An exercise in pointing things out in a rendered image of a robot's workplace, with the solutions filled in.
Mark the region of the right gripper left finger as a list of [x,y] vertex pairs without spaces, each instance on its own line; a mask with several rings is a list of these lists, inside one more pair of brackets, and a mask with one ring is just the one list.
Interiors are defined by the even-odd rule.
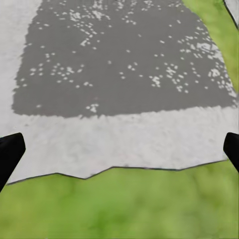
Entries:
[[26,151],[22,133],[0,138],[0,192]]

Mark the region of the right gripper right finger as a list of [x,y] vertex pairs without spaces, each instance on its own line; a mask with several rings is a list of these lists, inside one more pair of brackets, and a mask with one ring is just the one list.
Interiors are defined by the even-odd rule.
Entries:
[[239,173],[239,134],[228,132],[223,150]]

